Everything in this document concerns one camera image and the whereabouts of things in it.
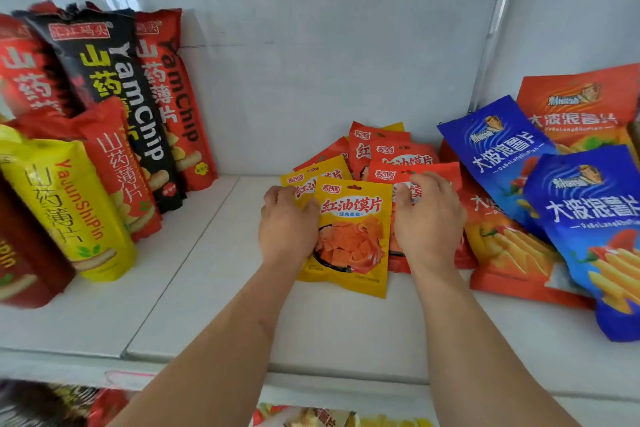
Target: blue snack bag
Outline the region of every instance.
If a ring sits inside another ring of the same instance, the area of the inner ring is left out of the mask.
[[[540,156],[557,150],[513,98],[503,96],[472,114],[439,124],[438,130],[505,214],[547,240],[522,189]]]
[[[640,173],[626,146],[540,158],[524,188],[611,341],[640,339]]]

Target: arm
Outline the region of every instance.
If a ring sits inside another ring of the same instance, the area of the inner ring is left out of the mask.
[[[300,211],[294,189],[274,186],[265,194],[258,271],[110,427],[249,424],[280,310],[317,241],[317,202]]]
[[[416,176],[396,194],[396,239],[424,311],[429,382],[443,427],[579,427],[524,367],[453,266],[466,219],[449,182]]]

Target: hand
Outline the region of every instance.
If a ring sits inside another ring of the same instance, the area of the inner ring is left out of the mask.
[[[396,191],[396,239],[412,273],[419,268],[453,265],[467,212],[446,179],[434,174],[414,174],[412,182],[422,188],[422,198],[412,206],[406,186]]]
[[[300,210],[293,200],[295,190],[294,186],[272,186],[264,195],[258,234],[264,264],[287,262],[301,268],[316,246],[320,207],[312,198]]]

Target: forearm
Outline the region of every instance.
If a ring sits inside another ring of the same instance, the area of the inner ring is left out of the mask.
[[[529,374],[456,269],[415,276],[443,427],[579,427]]]
[[[216,318],[140,393],[112,427],[246,427],[267,372],[295,266],[263,264]]]

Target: left hand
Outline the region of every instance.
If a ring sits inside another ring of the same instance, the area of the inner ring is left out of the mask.
[[[320,206],[312,198],[304,210],[293,200],[294,186],[272,186],[264,195],[258,240],[262,262],[302,267],[318,239]]]

